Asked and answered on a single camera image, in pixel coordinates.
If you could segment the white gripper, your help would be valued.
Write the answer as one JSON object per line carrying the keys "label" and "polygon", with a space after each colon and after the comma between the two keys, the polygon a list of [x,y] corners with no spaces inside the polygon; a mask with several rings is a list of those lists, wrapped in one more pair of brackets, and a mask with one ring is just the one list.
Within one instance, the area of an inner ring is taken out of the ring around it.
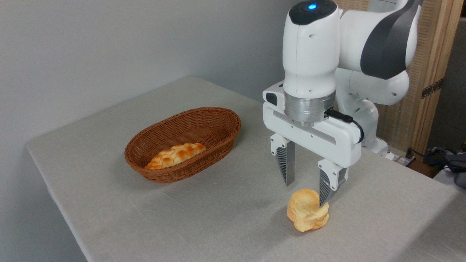
{"label": "white gripper", "polygon": [[284,114],[282,83],[262,93],[264,124],[275,133],[270,137],[271,152],[286,186],[295,180],[296,144],[325,158],[318,162],[319,206],[323,207],[347,181],[348,167],[360,159],[360,129],[333,117],[308,127],[293,122]]}

